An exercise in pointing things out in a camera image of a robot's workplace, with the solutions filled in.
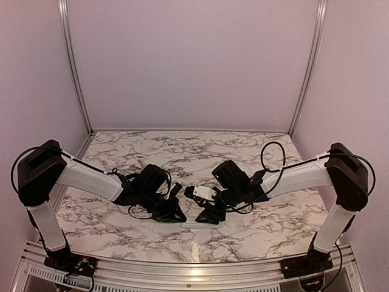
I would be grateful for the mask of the white remote control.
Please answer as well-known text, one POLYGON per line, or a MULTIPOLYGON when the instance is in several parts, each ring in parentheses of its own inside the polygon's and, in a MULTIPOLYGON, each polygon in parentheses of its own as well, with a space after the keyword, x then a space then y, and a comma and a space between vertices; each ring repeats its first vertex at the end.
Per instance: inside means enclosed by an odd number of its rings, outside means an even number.
POLYGON ((193 229, 193 230, 201 230, 201 229, 218 229, 222 225, 218 224, 208 224, 208 223, 198 223, 198 222, 185 222, 180 223, 180 227, 183 229, 193 229))

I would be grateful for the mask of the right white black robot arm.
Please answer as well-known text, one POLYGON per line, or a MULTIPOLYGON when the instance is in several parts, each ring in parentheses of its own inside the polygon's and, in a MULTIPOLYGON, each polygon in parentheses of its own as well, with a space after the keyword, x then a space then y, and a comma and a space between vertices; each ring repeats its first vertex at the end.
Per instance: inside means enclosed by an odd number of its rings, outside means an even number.
POLYGON ((322 266, 338 238, 345 233, 368 203, 376 178, 372 165, 363 157, 350 152, 343 144, 331 145, 328 152, 293 165, 283 165, 278 170, 263 168, 248 176, 232 160, 218 165, 212 175, 222 189, 195 185, 185 189, 185 196, 192 198, 202 212, 198 223, 217 225, 225 220, 228 212, 237 212, 254 203, 268 201, 294 191, 313 187, 333 187, 337 198, 322 227, 311 241, 301 267, 313 273, 322 266))

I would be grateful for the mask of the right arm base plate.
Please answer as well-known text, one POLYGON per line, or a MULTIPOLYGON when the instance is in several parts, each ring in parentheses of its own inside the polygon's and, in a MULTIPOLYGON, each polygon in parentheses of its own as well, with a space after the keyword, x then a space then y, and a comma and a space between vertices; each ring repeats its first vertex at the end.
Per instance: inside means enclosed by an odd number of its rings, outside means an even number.
POLYGON ((322 273, 334 266, 328 255, 324 257, 308 257, 307 255, 292 257, 281 260, 280 265, 285 279, 322 273))

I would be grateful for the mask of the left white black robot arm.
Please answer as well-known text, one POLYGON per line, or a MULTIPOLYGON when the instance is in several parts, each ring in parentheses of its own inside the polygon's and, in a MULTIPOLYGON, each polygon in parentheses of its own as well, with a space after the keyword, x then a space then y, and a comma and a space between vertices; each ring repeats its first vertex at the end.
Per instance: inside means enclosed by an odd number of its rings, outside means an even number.
POLYGON ((48 258, 65 271, 75 268, 77 258, 49 204, 56 185, 89 192, 119 206, 140 206, 157 222, 181 223, 187 219, 176 197, 182 186, 173 184, 166 170, 148 164, 140 173, 130 175, 107 172, 66 153, 56 140, 22 152, 11 167, 10 180, 48 258))

